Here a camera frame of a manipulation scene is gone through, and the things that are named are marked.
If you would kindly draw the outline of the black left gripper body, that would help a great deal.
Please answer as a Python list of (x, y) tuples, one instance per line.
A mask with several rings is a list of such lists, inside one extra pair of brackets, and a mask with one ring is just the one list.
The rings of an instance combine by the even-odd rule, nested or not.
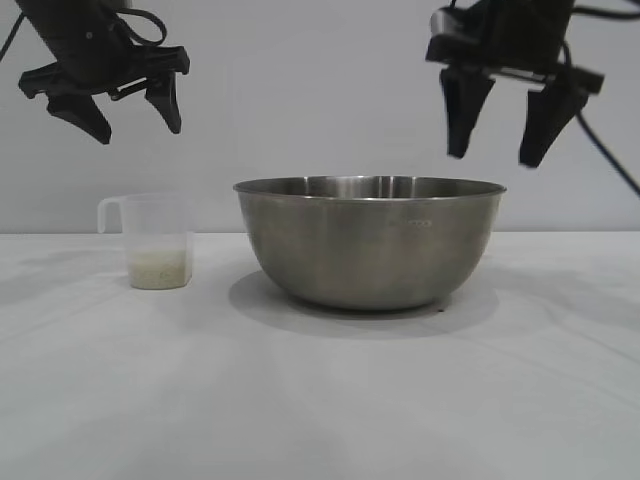
[(182, 46), (165, 47), (168, 30), (155, 14), (128, 1), (19, 1), (55, 61), (24, 72), (18, 82), (28, 98), (96, 95), (165, 72), (188, 74)]

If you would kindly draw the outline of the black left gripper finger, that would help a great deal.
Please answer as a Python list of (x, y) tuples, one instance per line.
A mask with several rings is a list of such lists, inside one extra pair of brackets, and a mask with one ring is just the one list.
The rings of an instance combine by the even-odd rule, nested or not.
[(48, 95), (48, 113), (81, 129), (99, 143), (108, 145), (111, 126), (91, 96)]
[(181, 132), (181, 114), (177, 103), (176, 74), (165, 72), (148, 80), (145, 99), (156, 109), (173, 134)]

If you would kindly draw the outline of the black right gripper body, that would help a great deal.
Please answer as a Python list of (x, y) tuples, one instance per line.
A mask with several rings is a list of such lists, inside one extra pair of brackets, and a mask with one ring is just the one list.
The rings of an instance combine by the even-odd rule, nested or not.
[(572, 1), (451, 3), (431, 16), (426, 60), (443, 64), (443, 70), (456, 67), (539, 84), (559, 81), (597, 95), (603, 75), (559, 60), (573, 7)]

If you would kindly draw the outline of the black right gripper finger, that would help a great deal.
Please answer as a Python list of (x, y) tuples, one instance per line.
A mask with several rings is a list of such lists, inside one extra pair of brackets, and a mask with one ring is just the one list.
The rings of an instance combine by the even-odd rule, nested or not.
[(540, 91), (529, 91), (519, 163), (538, 168), (562, 130), (585, 105), (586, 94), (575, 93), (565, 84), (549, 84)]
[(440, 72), (440, 84), (447, 116), (447, 154), (461, 159), (495, 80), (481, 71), (448, 67)]

